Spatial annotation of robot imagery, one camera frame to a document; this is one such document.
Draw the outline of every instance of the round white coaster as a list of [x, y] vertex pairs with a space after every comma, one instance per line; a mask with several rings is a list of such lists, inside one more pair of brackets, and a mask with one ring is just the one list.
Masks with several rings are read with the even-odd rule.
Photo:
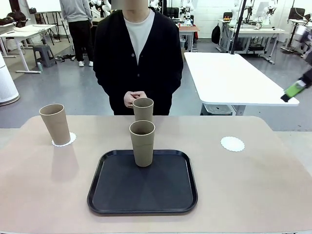
[[75, 133], [69, 133], [69, 135], [70, 135], [70, 141], [68, 143], [66, 143], [65, 145], [56, 145], [53, 140], [52, 140], [52, 144], [54, 146], [57, 146], [57, 147], [63, 147], [66, 145], [70, 145], [71, 143], [73, 143], [76, 140], [77, 137], [76, 137]]
[[243, 151], [245, 148], [244, 142], [233, 136], [224, 137], [221, 140], [221, 145], [225, 149], [232, 151], [232, 152], [240, 152], [240, 151]]

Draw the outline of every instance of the gray sweatshirt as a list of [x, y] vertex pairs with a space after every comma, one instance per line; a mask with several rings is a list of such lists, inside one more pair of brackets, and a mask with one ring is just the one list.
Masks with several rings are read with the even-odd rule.
[[92, 22], [92, 15], [88, 0], [59, 0], [62, 15], [68, 22]]

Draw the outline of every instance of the clasped hands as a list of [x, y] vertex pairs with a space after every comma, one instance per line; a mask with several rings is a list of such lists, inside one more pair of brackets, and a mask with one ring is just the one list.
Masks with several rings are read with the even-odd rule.
[[131, 92], [128, 91], [123, 98], [123, 101], [125, 103], [125, 106], [128, 108], [133, 108], [133, 102], [138, 98], [147, 98], [145, 92], [138, 91], [138, 92]]

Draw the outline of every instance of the tray rim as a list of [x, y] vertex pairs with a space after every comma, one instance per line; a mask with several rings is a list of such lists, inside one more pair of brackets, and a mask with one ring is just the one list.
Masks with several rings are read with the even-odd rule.
[[95, 171], [94, 177], [92, 179], [92, 183], [90, 186], [90, 190], [87, 196], [87, 204], [90, 208], [91, 211], [97, 213], [97, 214], [102, 214], [102, 215], [117, 215], [117, 214], [124, 214], [124, 215], [128, 215], [128, 214], [179, 214], [179, 213], [186, 213], [190, 210], [192, 210], [197, 202], [198, 202], [198, 193], [197, 193], [197, 188], [196, 188], [196, 183], [195, 183], [195, 178], [194, 178], [194, 173], [192, 170], [192, 164], [191, 164], [191, 160], [190, 158], [182, 151], [179, 150], [172, 150], [172, 149], [168, 149], [168, 150], [154, 150], [153, 155], [159, 155], [162, 154], [163, 152], [170, 152], [170, 154], [172, 155], [180, 155], [182, 157], [184, 157], [185, 161], [186, 161], [186, 165], [187, 165], [187, 170], [188, 170], [188, 174], [189, 174], [189, 180], [190, 180], [190, 186], [191, 186], [191, 191], [192, 191], [192, 195], [193, 195], [193, 201], [191, 203], [191, 205], [185, 209], [175, 209], [174, 211], [149, 211], [149, 212], [143, 212], [143, 211], [125, 211], [125, 212], [120, 212], [120, 211], [109, 211], [109, 212], [105, 212], [105, 211], [100, 211], [98, 210], [94, 204], [93, 204], [93, 196], [94, 196], [94, 191], [97, 187], [98, 184], [98, 178], [101, 174], [101, 168], [104, 164], [104, 161], [117, 154], [117, 152], [122, 152], [125, 155], [128, 155], [129, 152], [133, 153], [133, 150], [111, 150], [108, 151], [107, 153], [103, 154], [101, 156], [101, 158], [99, 159], [99, 162], [97, 164], [97, 169]]

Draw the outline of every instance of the step stool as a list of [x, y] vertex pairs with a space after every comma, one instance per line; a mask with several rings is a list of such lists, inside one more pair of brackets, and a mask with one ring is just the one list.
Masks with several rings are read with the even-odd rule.
[[[52, 67], [56, 60], [49, 45], [36, 45], [33, 47], [36, 66], [38, 62], [42, 63], [45, 67]], [[37, 58], [36, 52], [40, 53], [40, 58]]]
[[227, 105], [202, 104], [201, 116], [232, 116], [233, 112]]

